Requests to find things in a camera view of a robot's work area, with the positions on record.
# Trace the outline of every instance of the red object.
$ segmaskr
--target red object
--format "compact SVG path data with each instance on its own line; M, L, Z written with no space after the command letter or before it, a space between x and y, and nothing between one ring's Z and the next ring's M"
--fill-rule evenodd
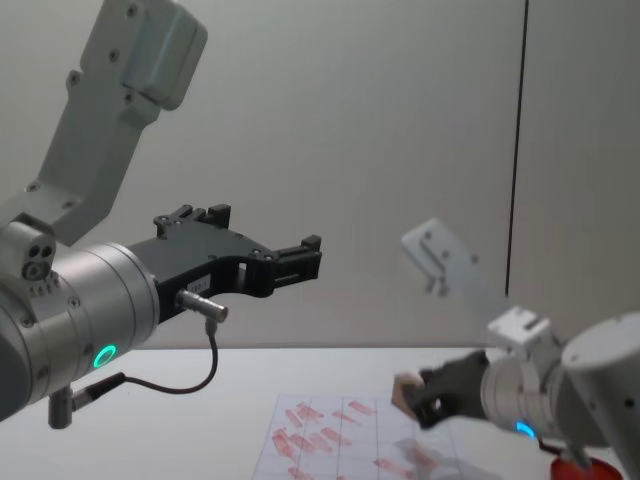
M372 408L367 407L366 405L361 404L360 402L354 400L353 402L351 402L349 404L349 406L351 408L353 408L356 412L360 412L363 413L364 415L373 415L374 413L376 413L375 410L373 410Z
M391 460L387 460L386 458L379 458L375 462L373 462L380 468L380 470L385 470L389 473L393 473L400 478L413 478L413 472L411 470L407 470L406 468L402 468L400 465L393 463Z
M289 442L287 441L287 434L284 430L280 429L273 432L271 439L273 440L273 444L281 457L289 457L294 462L296 461L295 451L293 447L289 445Z
M298 428L302 427L302 422L300 421L300 419L298 417L296 417L296 414L293 413L292 410L287 410L284 413L287 416L287 418L289 420L291 420L291 423L293 423L294 427L298 427Z
M349 440L347 440L346 438L342 437L333 428L326 427L326 428L323 428L321 430L321 432L325 437L327 437L332 442L337 443L338 445L344 445L346 447L351 445L351 442Z
M316 447L311 445L304 437L295 434L289 437L289 441L293 443L296 447L306 453L313 453L316 451Z
M318 419L324 417L324 415L322 413L318 412L317 410L314 410L313 408L311 408L306 403L298 404L298 412L297 413L298 413L298 416L300 418L304 418L306 420L318 421Z
M332 417L336 417L339 418L340 420L344 420L345 422L350 422L353 423L354 425L362 425L360 422L358 422L357 420L354 420L353 418L345 415L344 413L340 413L340 412L333 412L331 414Z
M591 470L585 472L571 462L559 458L551 464L552 480L624 480L612 465L595 458L591 459Z

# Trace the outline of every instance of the green led ring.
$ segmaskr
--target green led ring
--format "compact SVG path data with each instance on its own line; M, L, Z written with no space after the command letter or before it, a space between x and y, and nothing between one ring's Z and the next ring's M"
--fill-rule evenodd
M109 363L113 357L116 356L117 351L118 349L115 345L107 345L102 350L100 350L98 355L96 355L96 359L93 361L93 367L103 367L104 365Z

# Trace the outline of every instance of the table surface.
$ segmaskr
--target table surface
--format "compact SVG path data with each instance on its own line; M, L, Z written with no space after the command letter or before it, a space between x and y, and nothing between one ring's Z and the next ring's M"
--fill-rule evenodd
M47 402L0 424L0 476L6 479L250 480L280 393L379 396L395 373L441 364L468 349L221 350L204 391L176 397L125 384L74 416L65 431L47 426ZM163 385L198 383L206 350L132 352L77 382L118 371ZM449 422L467 480L549 478L550 457L532 440L466 419ZM597 452L616 466L614 456Z

